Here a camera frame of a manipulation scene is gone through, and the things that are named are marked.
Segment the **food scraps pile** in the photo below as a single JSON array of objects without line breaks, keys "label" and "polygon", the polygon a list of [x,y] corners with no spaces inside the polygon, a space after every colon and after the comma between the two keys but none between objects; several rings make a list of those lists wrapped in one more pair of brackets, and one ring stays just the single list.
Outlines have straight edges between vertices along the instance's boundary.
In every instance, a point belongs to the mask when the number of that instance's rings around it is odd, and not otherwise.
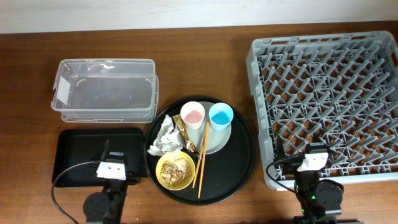
[{"label": "food scraps pile", "polygon": [[165,161],[162,165],[160,176],[167,185],[172,187],[179,186],[183,181],[189,179],[192,170],[189,163],[182,158],[172,161]]}]

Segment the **blue cup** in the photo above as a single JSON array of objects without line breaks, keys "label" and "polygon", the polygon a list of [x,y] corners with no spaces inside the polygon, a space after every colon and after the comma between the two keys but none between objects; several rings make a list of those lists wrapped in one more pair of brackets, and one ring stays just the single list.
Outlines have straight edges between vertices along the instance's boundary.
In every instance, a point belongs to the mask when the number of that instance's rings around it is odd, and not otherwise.
[{"label": "blue cup", "polygon": [[233,118],[233,109],[226,103],[215,103],[209,110],[210,124],[215,131],[226,129]]}]

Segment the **wooden chopstick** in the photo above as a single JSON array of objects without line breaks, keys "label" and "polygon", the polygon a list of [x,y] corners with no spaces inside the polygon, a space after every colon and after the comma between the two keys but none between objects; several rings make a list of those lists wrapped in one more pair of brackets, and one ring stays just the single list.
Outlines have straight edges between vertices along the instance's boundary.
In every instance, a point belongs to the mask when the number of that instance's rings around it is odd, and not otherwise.
[{"label": "wooden chopstick", "polygon": [[207,121],[205,135],[203,138],[203,149],[202,149],[203,153],[202,153],[202,157],[201,157],[201,166],[200,166],[201,170],[200,170],[200,178],[199,178],[199,185],[198,185],[198,198],[201,198],[201,189],[202,189],[203,175],[204,175],[204,169],[205,169],[206,150],[207,150],[209,129],[210,129],[210,122]]},{"label": "wooden chopstick", "polygon": [[204,146],[202,145],[201,150],[200,150],[200,155],[198,156],[198,160],[197,160],[197,165],[196,165],[196,169],[195,169],[195,175],[193,178],[193,184],[192,184],[192,188],[195,188],[195,184],[197,181],[197,176],[198,176],[198,172],[199,172],[199,168],[200,168],[200,164],[201,164],[201,159],[204,153]]}]

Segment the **white napkin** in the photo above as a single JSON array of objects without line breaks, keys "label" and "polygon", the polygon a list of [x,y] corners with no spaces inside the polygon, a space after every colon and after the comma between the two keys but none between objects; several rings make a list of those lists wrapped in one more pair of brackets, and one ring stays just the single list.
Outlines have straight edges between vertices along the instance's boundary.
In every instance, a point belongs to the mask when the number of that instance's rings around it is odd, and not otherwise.
[{"label": "white napkin", "polygon": [[180,132],[175,127],[173,119],[169,115],[165,115],[157,137],[147,152],[152,156],[163,156],[168,152],[178,153],[183,148],[179,136]]}]

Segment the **gold snack wrapper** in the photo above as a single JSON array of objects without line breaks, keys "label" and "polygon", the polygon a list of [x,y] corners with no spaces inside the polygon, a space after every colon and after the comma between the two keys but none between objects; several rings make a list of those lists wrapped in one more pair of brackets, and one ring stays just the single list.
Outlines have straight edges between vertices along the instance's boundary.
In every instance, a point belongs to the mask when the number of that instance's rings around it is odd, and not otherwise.
[{"label": "gold snack wrapper", "polygon": [[199,156],[199,152],[194,145],[194,143],[190,140],[188,131],[187,131],[187,126],[184,123],[182,117],[180,114],[174,115],[173,116],[174,122],[178,127],[178,130],[180,132],[180,135],[183,139],[183,146],[184,148],[193,156],[197,157]]}]

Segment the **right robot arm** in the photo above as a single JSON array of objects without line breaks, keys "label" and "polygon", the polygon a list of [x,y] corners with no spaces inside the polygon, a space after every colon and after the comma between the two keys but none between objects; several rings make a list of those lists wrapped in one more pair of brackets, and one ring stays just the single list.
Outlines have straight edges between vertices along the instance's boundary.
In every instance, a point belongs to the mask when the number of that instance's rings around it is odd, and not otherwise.
[{"label": "right robot arm", "polygon": [[338,223],[344,187],[334,180],[319,178],[330,154],[326,144],[310,143],[294,165],[294,190],[302,208],[302,215],[294,217],[294,223]]}]

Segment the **yellow bowl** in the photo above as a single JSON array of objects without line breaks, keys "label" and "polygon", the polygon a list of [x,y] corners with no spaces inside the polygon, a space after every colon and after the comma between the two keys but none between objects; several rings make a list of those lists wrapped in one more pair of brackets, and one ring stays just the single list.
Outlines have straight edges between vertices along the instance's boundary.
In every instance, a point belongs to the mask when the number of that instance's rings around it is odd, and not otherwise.
[{"label": "yellow bowl", "polygon": [[[161,171],[162,165],[165,161],[172,161],[174,159],[179,159],[179,158],[185,159],[189,163],[190,168],[192,170],[192,175],[189,179],[186,179],[185,181],[183,181],[179,186],[172,187],[170,185],[167,185],[165,183],[165,181],[161,178],[160,171]],[[176,190],[182,190],[191,184],[191,182],[193,181],[194,175],[195,175],[195,169],[196,169],[196,167],[195,167],[194,161],[187,153],[182,152],[182,151],[180,151],[179,153],[168,152],[168,153],[164,154],[158,160],[156,169],[155,169],[155,174],[156,174],[156,178],[159,181],[159,183],[161,184],[161,186],[165,187],[168,190],[176,191]]]}]

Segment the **pink cup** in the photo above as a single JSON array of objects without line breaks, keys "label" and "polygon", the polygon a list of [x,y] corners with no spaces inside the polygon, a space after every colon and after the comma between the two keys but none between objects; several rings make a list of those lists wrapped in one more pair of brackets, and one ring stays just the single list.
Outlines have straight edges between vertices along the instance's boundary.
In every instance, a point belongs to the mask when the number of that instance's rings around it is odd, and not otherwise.
[{"label": "pink cup", "polygon": [[187,128],[198,129],[205,118],[205,109],[199,102],[189,101],[182,106],[180,115]]}]

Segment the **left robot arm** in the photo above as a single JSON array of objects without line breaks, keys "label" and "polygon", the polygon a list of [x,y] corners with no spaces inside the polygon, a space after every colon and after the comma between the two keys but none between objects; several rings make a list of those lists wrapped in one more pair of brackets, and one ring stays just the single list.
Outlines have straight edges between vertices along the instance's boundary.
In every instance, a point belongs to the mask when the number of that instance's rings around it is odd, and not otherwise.
[{"label": "left robot arm", "polygon": [[127,195],[126,155],[122,152],[103,153],[96,170],[104,181],[101,192],[87,197],[83,204],[86,223],[120,223]]}]

